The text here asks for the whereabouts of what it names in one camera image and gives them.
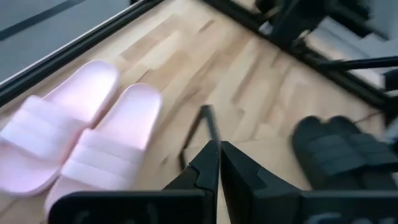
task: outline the black slide sandal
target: black slide sandal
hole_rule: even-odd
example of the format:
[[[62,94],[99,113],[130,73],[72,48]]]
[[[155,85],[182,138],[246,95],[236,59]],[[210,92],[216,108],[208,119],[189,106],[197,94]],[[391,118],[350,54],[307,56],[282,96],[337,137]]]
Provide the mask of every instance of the black slide sandal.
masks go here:
[[[396,153],[372,135],[363,133],[350,119],[334,116],[329,127],[340,134],[366,160],[368,168],[359,177],[361,185],[368,190],[397,190],[391,173],[398,170]]]
[[[314,190],[361,189],[357,174],[366,161],[320,119],[298,122],[291,137],[295,156]]]

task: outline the slide sandal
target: slide sandal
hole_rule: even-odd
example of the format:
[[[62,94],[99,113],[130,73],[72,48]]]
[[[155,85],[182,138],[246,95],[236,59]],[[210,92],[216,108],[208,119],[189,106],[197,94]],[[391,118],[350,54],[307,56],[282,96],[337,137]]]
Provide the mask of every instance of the slide sandal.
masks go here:
[[[334,116],[328,121],[329,127],[343,136],[367,161],[378,170],[398,171],[398,156],[386,143],[374,136],[363,133],[353,122],[344,116]]]
[[[360,189],[354,173],[364,159],[315,116],[298,122],[292,138],[294,154],[314,190]]]
[[[50,187],[115,93],[118,77],[112,65],[93,61],[45,97],[28,97],[0,132],[0,190],[26,196]]]
[[[155,88],[128,87],[95,129],[84,130],[47,196],[46,213],[73,192],[130,189],[161,106]]]
[[[398,170],[398,157],[392,148],[363,133],[347,117],[334,116],[329,119],[328,125],[366,160],[368,168],[358,177],[363,189],[397,190],[392,173]]]

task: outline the black metal frame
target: black metal frame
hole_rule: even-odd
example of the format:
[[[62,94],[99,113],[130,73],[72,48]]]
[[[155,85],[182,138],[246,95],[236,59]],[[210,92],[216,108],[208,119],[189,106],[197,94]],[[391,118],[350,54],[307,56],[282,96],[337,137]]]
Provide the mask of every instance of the black metal frame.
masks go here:
[[[249,11],[232,0],[202,0],[223,14],[226,14],[245,28],[253,31],[259,37],[268,40],[278,46],[284,52],[287,52],[297,60],[308,65],[325,78],[333,81],[351,94],[365,101],[370,106],[384,113],[386,123],[395,118],[398,114],[398,98],[390,97],[382,89],[378,89],[368,82],[358,78],[356,75],[347,72],[347,70],[359,68],[380,68],[398,66],[398,57],[370,58],[365,60],[349,60],[349,61],[332,61],[317,51],[309,48],[305,44],[304,39],[298,37],[302,30],[296,28],[301,26],[303,13],[299,12],[303,8],[302,4],[306,4],[308,0],[291,0],[289,11],[286,15],[279,18],[277,22],[273,22],[273,30],[270,34],[264,34],[260,31],[261,26],[266,22],[264,18],[258,14]],[[310,18],[308,30],[313,30],[326,16],[324,14]]]

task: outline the metal rod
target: metal rod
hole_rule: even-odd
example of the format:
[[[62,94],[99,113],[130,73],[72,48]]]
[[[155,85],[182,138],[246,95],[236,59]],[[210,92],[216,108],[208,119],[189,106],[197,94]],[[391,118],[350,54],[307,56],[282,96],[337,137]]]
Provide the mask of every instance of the metal rod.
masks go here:
[[[201,123],[202,120],[205,120],[207,123],[208,133],[211,140],[215,140],[218,146],[220,146],[221,138],[220,135],[218,134],[218,130],[216,127],[213,107],[211,105],[203,105],[200,107],[199,112],[197,113],[195,119],[193,120],[193,123],[184,140],[184,144],[181,148],[180,154],[178,155],[178,160],[181,170],[184,170],[188,166],[188,162],[185,160],[185,150],[188,148],[193,136],[198,131],[199,124]]]
[[[398,56],[369,58],[359,60],[333,60],[319,63],[322,69],[334,71],[347,71],[364,68],[386,68],[398,66]]]

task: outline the wooden floor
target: wooden floor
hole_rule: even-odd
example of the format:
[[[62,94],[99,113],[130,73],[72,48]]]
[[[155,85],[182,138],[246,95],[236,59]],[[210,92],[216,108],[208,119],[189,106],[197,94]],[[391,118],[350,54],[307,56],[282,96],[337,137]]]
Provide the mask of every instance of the wooden floor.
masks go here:
[[[330,57],[343,57],[319,40],[312,39],[311,43]],[[325,119],[345,114],[357,121],[375,112],[208,6],[194,0],[166,0],[1,108],[1,125],[27,95],[46,94],[93,59],[119,68],[120,91],[144,82],[158,88],[164,97],[135,189],[161,189],[178,175],[177,154],[203,104],[214,106],[224,140],[301,189],[309,186],[288,142],[296,122],[311,114]],[[375,85],[380,84],[377,75],[364,75]],[[374,134],[382,131],[379,116],[359,124]],[[193,158],[207,140],[201,127],[189,156]],[[15,198],[1,194],[0,223],[45,222],[45,196]],[[229,223],[222,192],[218,223]]]

